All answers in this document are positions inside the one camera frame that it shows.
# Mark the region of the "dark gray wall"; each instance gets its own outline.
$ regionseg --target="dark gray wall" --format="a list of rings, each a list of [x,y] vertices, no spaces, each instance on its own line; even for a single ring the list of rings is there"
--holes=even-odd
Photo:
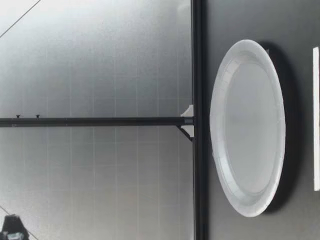
[[[314,240],[320,236],[319,194],[313,191],[312,48],[320,46],[317,0],[205,0],[205,123],[221,60],[237,41],[270,49],[280,75],[287,124],[280,189],[268,213],[240,216],[220,186],[208,143],[210,240]]]

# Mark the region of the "white object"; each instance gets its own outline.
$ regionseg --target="white object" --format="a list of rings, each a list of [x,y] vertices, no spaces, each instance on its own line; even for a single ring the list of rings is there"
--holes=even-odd
[[[180,115],[181,117],[193,117],[194,116],[194,105],[189,105],[187,110]],[[190,136],[190,138],[195,137],[195,127],[193,125],[183,125],[181,126]]]
[[[314,190],[320,191],[319,48],[313,49],[313,160]]]
[[[211,99],[210,134],[227,199],[243,216],[261,214],[279,184],[286,122],[277,72],[255,41],[237,42],[222,60]]]

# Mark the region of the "white bracket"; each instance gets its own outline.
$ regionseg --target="white bracket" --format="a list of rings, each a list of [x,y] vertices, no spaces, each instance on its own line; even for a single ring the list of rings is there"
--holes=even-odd
[[[194,105],[189,105],[187,110],[180,115],[181,117],[193,117],[194,116]],[[183,125],[181,128],[190,136],[190,138],[195,137],[195,127],[193,125]]]
[[[313,49],[313,161],[314,190],[320,191],[320,103],[319,103],[319,48]]]

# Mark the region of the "horizontal bar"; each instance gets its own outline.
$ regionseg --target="horizontal bar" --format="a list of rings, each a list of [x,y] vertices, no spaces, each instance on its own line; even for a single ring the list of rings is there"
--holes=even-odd
[[[94,126],[183,126],[193,125],[193,117],[71,117],[0,118],[7,127],[94,127]]]

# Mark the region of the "plate center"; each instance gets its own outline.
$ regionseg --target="plate center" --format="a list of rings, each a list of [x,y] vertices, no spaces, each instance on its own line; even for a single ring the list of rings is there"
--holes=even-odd
[[[229,164],[239,187],[249,193],[269,183],[277,152],[277,106],[262,66],[245,62],[233,73],[224,122]]]

